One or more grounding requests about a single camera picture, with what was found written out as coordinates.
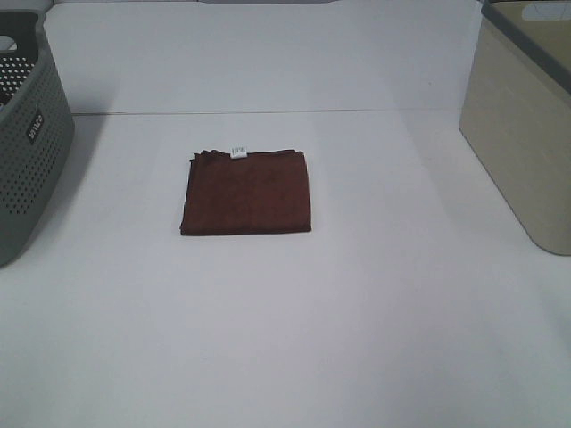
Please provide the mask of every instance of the folded towel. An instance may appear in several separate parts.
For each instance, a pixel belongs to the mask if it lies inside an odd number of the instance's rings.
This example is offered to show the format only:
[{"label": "folded towel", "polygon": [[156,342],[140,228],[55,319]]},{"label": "folded towel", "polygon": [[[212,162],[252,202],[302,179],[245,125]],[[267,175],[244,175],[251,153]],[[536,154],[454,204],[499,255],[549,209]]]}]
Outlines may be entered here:
[{"label": "folded towel", "polygon": [[286,234],[311,230],[303,152],[204,151],[191,160],[182,235]]}]

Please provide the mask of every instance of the white label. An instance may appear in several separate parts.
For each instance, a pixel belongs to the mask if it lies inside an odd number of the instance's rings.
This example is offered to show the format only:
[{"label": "white label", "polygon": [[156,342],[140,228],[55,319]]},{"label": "white label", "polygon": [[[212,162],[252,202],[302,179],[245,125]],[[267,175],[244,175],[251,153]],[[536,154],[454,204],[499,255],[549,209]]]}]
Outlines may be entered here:
[{"label": "white label", "polygon": [[246,151],[246,146],[242,145],[240,147],[232,147],[230,151],[230,158],[232,159],[240,159],[245,158],[248,156],[248,152]]}]

